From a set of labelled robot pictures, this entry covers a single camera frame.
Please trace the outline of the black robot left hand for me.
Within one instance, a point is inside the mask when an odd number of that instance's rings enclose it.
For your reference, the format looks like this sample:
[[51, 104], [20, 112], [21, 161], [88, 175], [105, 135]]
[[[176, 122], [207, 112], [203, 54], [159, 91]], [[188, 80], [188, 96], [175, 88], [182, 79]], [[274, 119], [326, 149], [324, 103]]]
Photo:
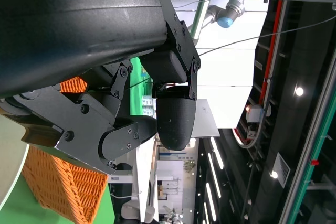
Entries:
[[201, 61], [171, 0], [1, 0], [1, 110], [23, 142], [107, 175], [158, 135], [181, 151]]

